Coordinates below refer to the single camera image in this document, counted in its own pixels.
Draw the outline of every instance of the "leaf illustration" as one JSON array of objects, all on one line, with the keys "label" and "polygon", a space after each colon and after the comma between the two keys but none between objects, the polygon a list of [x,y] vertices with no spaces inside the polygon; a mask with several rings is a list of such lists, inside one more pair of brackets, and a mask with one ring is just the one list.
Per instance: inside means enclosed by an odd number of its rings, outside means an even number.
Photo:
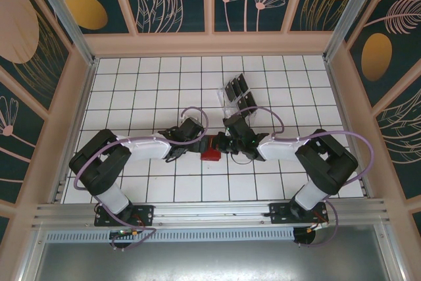
[{"label": "leaf illustration", "polygon": [[178,32],[182,21],[182,0],[137,0],[136,24],[142,33]]},{"label": "leaf illustration", "polygon": [[410,34],[421,22],[421,0],[398,0],[380,20],[384,20],[389,33]]}]

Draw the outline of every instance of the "black bracket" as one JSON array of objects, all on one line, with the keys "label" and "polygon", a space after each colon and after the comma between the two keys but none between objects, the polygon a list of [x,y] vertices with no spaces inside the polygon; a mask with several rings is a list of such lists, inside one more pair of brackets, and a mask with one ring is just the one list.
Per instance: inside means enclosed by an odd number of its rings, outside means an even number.
[{"label": "black bracket", "polygon": [[[155,207],[153,205],[134,205],[132,215],[127,220],[127,223],[139,226],[140,218],[145,226],[152,226],[154,208]],[[123,226],[115,219],[111,218],[106,210],[104,210],[101,206],[97,207],[97,211],[95,213],[95,222],[93,225],[96,227]]]},{"label": "black bracket", "polygon": [[311,224],[321,221],[318,218],[319,215],[325,222],[329,222],[328,212],[326,210],[326,204],[319,202],[311,211],[305,212],[301,218],[297,218],[290,211],[290,203],[271,203],[269,204],[269,213],[266,213],[266,217],[270,217],[272,224]]}]

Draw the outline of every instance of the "black grid line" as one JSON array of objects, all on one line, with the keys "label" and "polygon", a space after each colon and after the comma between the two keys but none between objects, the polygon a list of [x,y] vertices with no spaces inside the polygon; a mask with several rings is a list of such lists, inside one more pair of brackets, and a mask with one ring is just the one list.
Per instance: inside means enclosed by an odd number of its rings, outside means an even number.
[{"label": "black grid line", "polygon": [[[161,69],[161,59],[159,59],[159,69]],[[159,71],[158,71],[158,80],[157,80],[157,90],[159,87]],[[154,133],[155,129],[155,117],[157,115],[157,102],[158,102],[158,94],[155,96],[155,112],[153,113],[153,123],[152,123],[152,133]],[[146,196],[145,196],[145,201],[147,202],[147,195],[149,193],[149,180],[151,178],[151,160],[149,159],[149,168],[147,171],[147,183],[146,183]]]},{"label": "black grid line", "polygon": [[[139,79],[139,68],[140,68],[140,59],[139,59],[139,63],[137,64],[137,74],[136,74],[135,85],[137,85],[137,80]],[[134,93],[134,96],[133,96],[132,113],[130,113],[130,123],[129,123],[129,128],[128,128],[128,131],[127,131],[128,137],[130,137],[130,128],[132,127],[132,118],[133,118],[133,110],[134,110],[135,100],[136,100],[136,92]],[[122,188],[122,185],[123,185],[123,179],[124,179],[123,177],[124,177],[124,168],[123,168],[123,174],[122,174],[122,177],[121,177],[120,189]]]},{"label": "black grid line", "polygon": [[[273,111],[272,105],[270,104],[270,94],[269,94],[269,88],[268,88],[269,85],[268,85],[268,78],[266,76],[266,65],[264,64],[264,58],[263,57],[262,57],[262,59],[263,59],[263,69],[265,69],[264,78],[266,79],[266,87],[267,87],[268,98],[269,98],[269,109],[271,111]],[[272,125],[273,125],[274,131],[275,131],[274,116],[271,115],[271,117],[272,117]],[[278,159],[278,168],[279,168],[279,177],[281,177],[282,193],[283,193],[284,199],[285,199],[284,181],[282,180],[281,162],[280,162],[279,159]]]},{"label": "black grid line", "polygon": [[[180,90],[182,86],[182,59],[180,58],[180,67],[179,67],[179,75],[178,75],[178,101],[177,101],[177,125],[180,119]],[[177,159],[174,162],[174,195],[172,196],[172,201],[176,201],[176,180],[177,180]]]}]

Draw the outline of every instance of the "purple cable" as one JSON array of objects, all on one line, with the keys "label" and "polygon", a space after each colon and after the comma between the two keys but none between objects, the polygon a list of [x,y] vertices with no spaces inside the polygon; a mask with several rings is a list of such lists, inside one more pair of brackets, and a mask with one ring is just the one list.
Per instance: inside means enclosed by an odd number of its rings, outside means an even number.
[{"label": "purple cable", "polygon": [[333,206],[333,204],[331,204],[328,200],[326,200],[326,204],[328,204],[332,208],[332,210],[334,212],[334,215],[335,215],[335,230],[334,230],[333,234],[329,237],[328,240],[326,240],[324,242],[321,242],[321,243],[317,243],[315,245],[311,245],[311,244],[306,245],[307,247],[313,247],[314,248],[314,247],[322,247],[322,246],[325,246],[327,243],[329,243],[336,236],[337,227],[339,225],[339,217],[337,215],[337,211],[336,211],[335,207]]},{"label": "purple cable", "polygon": [[346,186],[347,184],[350,184],[351,182],[354,182],[355,180],[361,179],[373,167],[373,164],[374,164],[374,149],[373,149],[372,145],[370,144],[370,142],[366,138],[361,136],[360,134],[357,134],[357,133],[354,133],[354,132],[349,132],[349,131],[329,131],[329,132],[315,133],[315,134],[312,134],[312,135],[309,135],[309,136],[298,137],[298,138],[276,138],[275,135],[279,134],[279,133],[280,132],[274,132],[272,134],[272,137],[275,141],[285,141],[285,142],[290,142],[290,143],[295,142],[295,141],[307,141],[307,140],[311,140],[312,138],[318,138],[320,136],[336,135],[336,134],[351,135],[351,136],[354,136],[354,137],[362,140],[367,145],[368,149],[370,150],[370,162],[368,163],[368,166],[360,174],[358,174],[354,178],[346,181],[346,183],[344,183],[344,186]]},{"label": "purple cable", "polygon": [[242,109],[242,110],[240,110],[240,111],[237,111],[237,112],[236,112],[236,113],[234,113],[233,115],[238,115],[239,113],[241,113],[241,112],[243,112],[243,111],[246,111],[246,110],[251,110],[251,109],[260,109],[260,110],[264,110],[264,111],[266,111],[266,112],[269,112],[271,115],[275,116],[276,120],[278,120],[278,121],[280,122],[280,124],[281,124],[281,130],[280,130],[280,131],[278,131],[278,132],[275,132],[275,133],[277,133],[277,134],[281,134],[281,133],[283,133],[283,132],[284,132],[284,130],[285,130],[285,125],[284,125],[284,123],[282,122],[281,118],[280,118],[280,117],[279,117],[279,115],[277,115],[274,111],[272,111],[272,110],[270,110],[270,109],[268,109],[268,108],[265,108],[265,107],[259,107],[258,105],[254,105],[254,106],[252,106],[252,107],[247,107],[247,108],[244,108],[244,109]]}]

